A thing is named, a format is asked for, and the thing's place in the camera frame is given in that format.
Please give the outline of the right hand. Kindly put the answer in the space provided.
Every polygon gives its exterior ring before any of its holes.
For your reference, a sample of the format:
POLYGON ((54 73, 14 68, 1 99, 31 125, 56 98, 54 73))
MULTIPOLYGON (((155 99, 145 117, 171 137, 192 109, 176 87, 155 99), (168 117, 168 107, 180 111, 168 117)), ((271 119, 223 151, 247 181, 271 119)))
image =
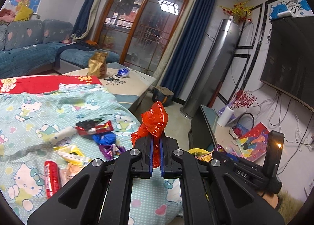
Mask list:
POLYGON ((279 203, 279 198, 277 194, 273 193, 262 193, 261 197, 270 204, 273 208, 276 208, 279 203))

